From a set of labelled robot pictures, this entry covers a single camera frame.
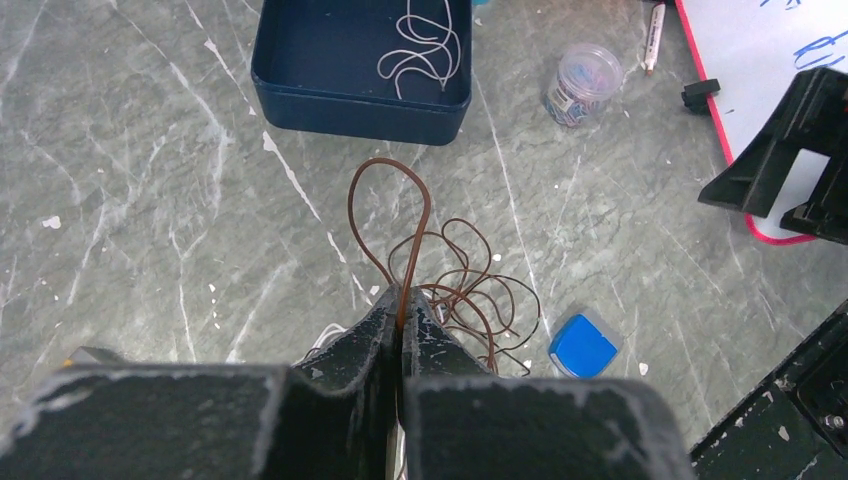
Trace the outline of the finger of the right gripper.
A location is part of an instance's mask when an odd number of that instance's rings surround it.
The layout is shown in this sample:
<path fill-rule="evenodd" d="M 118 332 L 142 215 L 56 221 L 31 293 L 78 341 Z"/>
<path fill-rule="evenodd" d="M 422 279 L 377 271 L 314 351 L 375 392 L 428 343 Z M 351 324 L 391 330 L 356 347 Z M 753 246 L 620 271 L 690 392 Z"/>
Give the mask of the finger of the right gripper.
<path fill-rule="evenodd" d="M 785 212 L 780 227 L 847 243 L 847 166 L 827 165 L 808 200 Z"/>
<path fill-rule="evenodd" d="M 736 160 L 702 189 L 703 204 L 767 216 L 802 150 L 847 152 L 847 75 L 817 67 L 795 75 Z"/>

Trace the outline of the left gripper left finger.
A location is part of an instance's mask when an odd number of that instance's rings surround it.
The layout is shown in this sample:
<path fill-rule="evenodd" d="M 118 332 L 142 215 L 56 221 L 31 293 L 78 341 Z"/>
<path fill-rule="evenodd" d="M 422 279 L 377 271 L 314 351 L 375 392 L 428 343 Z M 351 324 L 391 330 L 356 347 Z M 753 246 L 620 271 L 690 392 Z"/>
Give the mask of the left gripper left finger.
<path fill-rule="evenodd" d="M 295 365 L 76 364 L 1 441 L 5 479 L 383 479 L 395 421 L 388 288 Z"/>

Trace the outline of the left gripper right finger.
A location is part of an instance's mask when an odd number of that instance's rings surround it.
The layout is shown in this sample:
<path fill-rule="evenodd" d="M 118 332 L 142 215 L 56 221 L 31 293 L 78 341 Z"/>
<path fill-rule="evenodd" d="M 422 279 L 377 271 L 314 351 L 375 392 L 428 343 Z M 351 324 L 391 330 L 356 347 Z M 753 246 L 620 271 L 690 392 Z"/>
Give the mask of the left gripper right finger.
<path fill-rule="evenodd" d="M 402 330 L 411 479 L 691 479 L 675 417 L 628 379 L 501 377 L 442 327 L 419 290 Z"/>

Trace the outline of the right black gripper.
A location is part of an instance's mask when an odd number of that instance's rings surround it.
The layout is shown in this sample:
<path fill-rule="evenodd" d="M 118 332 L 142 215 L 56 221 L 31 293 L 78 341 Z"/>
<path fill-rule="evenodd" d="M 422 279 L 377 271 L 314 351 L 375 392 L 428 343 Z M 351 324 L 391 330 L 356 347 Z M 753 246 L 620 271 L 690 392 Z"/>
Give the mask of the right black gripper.
<path fill-rule="evenodd" d="M 846 305 L 766 375 L 690 456 L 699 479 L 846 478 Z"/>

